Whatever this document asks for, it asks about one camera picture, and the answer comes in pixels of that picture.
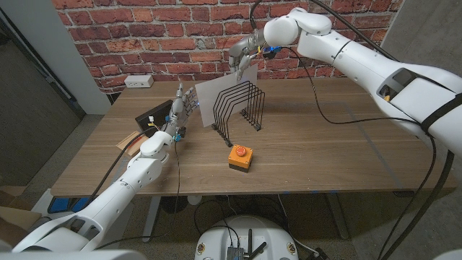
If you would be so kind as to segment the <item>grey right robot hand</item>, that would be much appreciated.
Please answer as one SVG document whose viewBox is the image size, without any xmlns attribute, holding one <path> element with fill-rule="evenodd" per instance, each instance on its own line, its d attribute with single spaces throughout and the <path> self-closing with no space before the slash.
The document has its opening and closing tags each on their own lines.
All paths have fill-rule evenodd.
<svg viewBox="0 0 462 260">
<path fill-rule="evenodd" d="M 263 29 L 260 29 L 245 36 L 229 49 L 229 67 L 231 72 L 236 73 L 237 81 L 241 80 L 251 60 L 256 57 L 256 54 L 251 54 L 251 52 L 264 46 L 265 43 Z"/>
</svg>

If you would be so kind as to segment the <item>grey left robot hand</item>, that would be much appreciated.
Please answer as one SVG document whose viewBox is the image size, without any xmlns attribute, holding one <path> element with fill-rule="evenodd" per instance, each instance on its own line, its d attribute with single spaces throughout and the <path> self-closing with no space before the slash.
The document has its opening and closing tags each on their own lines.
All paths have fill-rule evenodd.
<svg viewBox="0 0 462 260">
<path fill-rule="evenodd" d="M 182 127 L 186 126 L 189 116 L 198 106 L 199 100 L 195 87 L 191 87 L 184 92 L 183 84 L 180 83 L 176 92 L 176 98 L 169 112 L 169 120 L 162 127 L 162 130 L 170 136 L 176 135 Z"/>
</svg>

